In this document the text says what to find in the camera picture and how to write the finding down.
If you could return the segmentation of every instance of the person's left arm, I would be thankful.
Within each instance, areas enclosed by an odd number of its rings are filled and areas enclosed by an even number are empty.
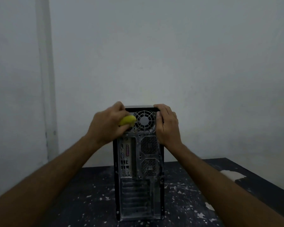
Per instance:
[[[0,196],[0,226],[36,223],[87,160],[129,128],[118,126],[128,114],[121,102],[96,113],[85,136]]]

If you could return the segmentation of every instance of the person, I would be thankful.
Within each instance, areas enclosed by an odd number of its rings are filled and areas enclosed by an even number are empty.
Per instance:
[[[175,112],[164,104],[159,109],[156,134],[188,172],[225,226],[283,226],[284,218],[193,154],[181,141]],[[86,161],[103,145],[121,136],[119,127],[128,115],[121,102],[95,114],[89,129],[64,153],[23,179],[0,196],[0,226],[32,226],[49,208]]]

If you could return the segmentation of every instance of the table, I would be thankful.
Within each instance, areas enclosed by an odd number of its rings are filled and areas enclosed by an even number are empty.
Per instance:
[[[235,182],[284,217],[284,190],[227,158],[205,160],[219,171],[236,171]],[[82,168],[38,226],[224,226],[178,162],[165,163],[165,219],[117,222],[113,166]]]

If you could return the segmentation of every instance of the fan grille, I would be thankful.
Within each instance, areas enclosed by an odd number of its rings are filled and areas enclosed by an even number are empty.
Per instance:
[[[137,122],[134,125],[136,131],[148,131],[152,132],[155,129],[156,118],[155,113],[150,111],[139,111],[134,114]]]
[[[155,154],[159,149],[159,141],[155,136],[147,136],[141,140],[141,151],[144,154]]]
[[[157,176],[160,171],[160,163],[156,159],[145,159],[141,164],[141,170],[145,176]]]

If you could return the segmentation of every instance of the computer case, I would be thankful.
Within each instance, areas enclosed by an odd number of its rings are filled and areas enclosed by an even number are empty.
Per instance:
[[[164,147],[156,138],[158,109],[125,108],[137,121],[113,141],[117,220],[164,219]]]

